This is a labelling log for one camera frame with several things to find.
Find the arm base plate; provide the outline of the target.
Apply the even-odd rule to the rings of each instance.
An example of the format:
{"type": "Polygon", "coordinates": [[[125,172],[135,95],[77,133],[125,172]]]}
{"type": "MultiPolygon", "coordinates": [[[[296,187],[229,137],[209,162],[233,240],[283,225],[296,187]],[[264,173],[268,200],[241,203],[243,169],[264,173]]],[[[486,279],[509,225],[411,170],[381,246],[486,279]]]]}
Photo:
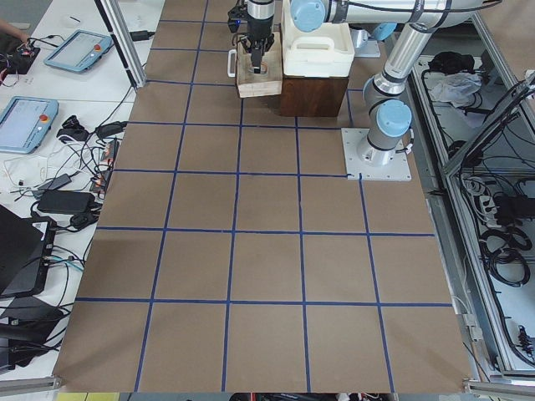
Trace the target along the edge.
{"type": "Polygon", "coordinates": [[[341,129],[346,176],[349,180],[411,181],[408,154],[402,142],[393,150],[377,150],[368,141],[369,129],[341,129]]]}
{"type": "Polygon", "coordinates": [[[354,56],[356,58],[379,58],[380,47],[378,42],[370,34],[362,29],[350,29],[352,43],[354,46],[354,56]]]}

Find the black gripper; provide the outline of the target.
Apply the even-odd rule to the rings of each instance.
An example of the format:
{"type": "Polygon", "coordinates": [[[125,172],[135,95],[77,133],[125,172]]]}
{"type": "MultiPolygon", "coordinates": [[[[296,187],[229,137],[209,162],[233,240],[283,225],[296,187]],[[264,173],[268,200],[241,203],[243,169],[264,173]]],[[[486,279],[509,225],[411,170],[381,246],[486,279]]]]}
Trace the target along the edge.
{"type": "Polygon", "coordinates": [[[239,34],[239,42],[247,53],[251,53],[252,65],[259,67],[263,53],[269,51],[274,43],[273,18],[247,17],[242,21],[247,22],[247,31],[239,34]]]}

